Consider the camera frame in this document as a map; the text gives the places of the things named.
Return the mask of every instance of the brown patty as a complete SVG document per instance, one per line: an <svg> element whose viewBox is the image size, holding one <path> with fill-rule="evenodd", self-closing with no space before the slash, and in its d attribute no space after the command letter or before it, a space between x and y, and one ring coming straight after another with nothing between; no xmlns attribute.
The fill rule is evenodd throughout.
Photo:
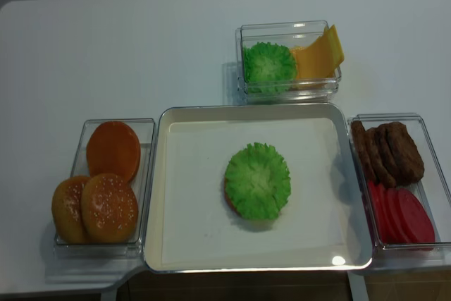
<svg viewBox="0 0 451 301"><path fill-rule="evenodd" d="M392 177L392 175L387 171L385 166L383 165L381 156L379 154L379 150L376 144L376 129L370 128L366 132L366 150L368 151L369 157L371 159L371 165L373 166L373 170L378 176L379 180L385 186L385 188L394 188L396 187L396 180Z"/></svg>
<svg viewBox="0 0 451 301"><path fill-rule="evenodd" d="M224 178L224 197L225 197L225 202L227 202L227 204L230 207L230 209L232 209L236 214L241 216L241 214L237 211L237 209L233 205L232 200L228 197L228 194L226 192L226 187L227 187L227 179Z"/></svg>
<svg viewBox="0 0 451 301"><path fill-rule="evenodd" d="M371 166L371 160L369 158L368 152L366 151L365 142L365 128L361 121L353 121L351 123L352 139L354 140L355 150L359 156L360 164L364 171L365 179L370 180L374 183L378 182L376 174L374 173L373 167Z"/></svg>
<svg viewBox="0 0 451 301"><path fill-rule="evenodd" d="M378 146L379 154L381 156L382 162L388 172L395 178L396 183L398 185L407 185L408 182L402 176L401 170L397 166L395 162L395 158L393 158L392 151L387 142L387 123L384 123L377 127L376 129L376 144Z"/></svg>
<svg viewBox="0 0 451 301"><path fill-rule="evenodd" d="M387 129L387 141L402 176L410 183L419 182L423 178L424 163L407 127L394 122Z"/></svg>

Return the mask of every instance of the yellow cheese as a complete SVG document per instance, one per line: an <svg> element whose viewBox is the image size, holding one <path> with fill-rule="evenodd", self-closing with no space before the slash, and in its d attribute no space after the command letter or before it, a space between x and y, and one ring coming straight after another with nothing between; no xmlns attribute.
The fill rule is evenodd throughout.
<svg viewBox="0 0 451 301"><path fill-rule="evenodd" d="M296 60L298 80L332 77L345 60L335 25L324 30L323 35L310 46L294 47L290 51Z"/></svg>

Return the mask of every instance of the red tomato slice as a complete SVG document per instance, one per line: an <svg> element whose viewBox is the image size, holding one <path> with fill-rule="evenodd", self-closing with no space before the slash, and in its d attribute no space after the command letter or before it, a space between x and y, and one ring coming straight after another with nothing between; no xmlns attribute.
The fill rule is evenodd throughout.
<svg viewBox="0 0 451 301"><path fill-rule="evenodd" d="M387 192L386 189L380 183L376 186L379 189L379 195L381 196L381 206L382 206L382 217L385 220L385 228L387 230L387 242L386 243L395 243L396 242L396 231L393 228L392 223L388 218L388 206L387 206Z"/></svg>
<svg viewBox="0 0 451 301"><path fill-rule="evenodd" d="M385 217L382 210L381 191L379 187L376 187L371 181L368 182L368 189L373 200L373 209L376 217L379 238L382 242L387 243L387 226L385 224Z"/></svg>
<svg viewBox="0 0 451 301"><path fill-rule="evenodd" d="M401 224L405 233L415 243L435 242L434 228L420 201L408 190L401 188L397 194Z"/></svg>
<svg viewBox="0 0 451 301"><path fill-rule="evenodd" d="M395 230L395 243L410 243L411 239L404 233L403 226L400 220L399 204L397 203L397 191L394 188L387 190L386 194L388 222L391 223Z"/></svg>

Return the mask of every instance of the hamburger bun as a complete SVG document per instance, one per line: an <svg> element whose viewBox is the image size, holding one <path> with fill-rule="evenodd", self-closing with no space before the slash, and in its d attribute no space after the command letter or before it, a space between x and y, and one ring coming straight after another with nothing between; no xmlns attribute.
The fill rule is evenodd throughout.
<svg viewBox="0 0 451 301"><path fill-rule="evenodd" d="M86 146L89 173L114 173L130 182L140 166L141 145L133 129L120 121L102 123Z"/></svg>
<svg viewBox="0 0 451 301"><path fill-rule="evenodd" d="M82 218L95 242L124 242L135 232L138 203L128 183L116 174L99 174L82 194Z"/></svg>
<svg viewBox="0 0 451 301"><path fill-rule="evenodd" d="M87 176L74 176L63 181L55 189L51 200L51 215L56 232L67 243L89 242L80 210L82 191L88 180Z"/></svg>

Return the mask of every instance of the green lettuce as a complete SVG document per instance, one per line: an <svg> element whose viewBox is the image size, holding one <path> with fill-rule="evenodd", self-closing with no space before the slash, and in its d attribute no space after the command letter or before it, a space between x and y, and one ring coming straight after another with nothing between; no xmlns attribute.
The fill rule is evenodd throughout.
<svg viewBox="0 0 451 301"><path fill-rule="evenodd" d="M250 49L243 47L245 80L251 82L271 82L296 78L296 60L290 50L270 42L257 42ZM250 92L284 92L290 86L262 86L250 88Z"/></svg>
<svg viewBox="0 0 451 301"><path fill-rule="evenodd" d="M225 176L225 193L247 220L276 219L291 194L290 170L267 144L248 144L232 156Z"/></svg>

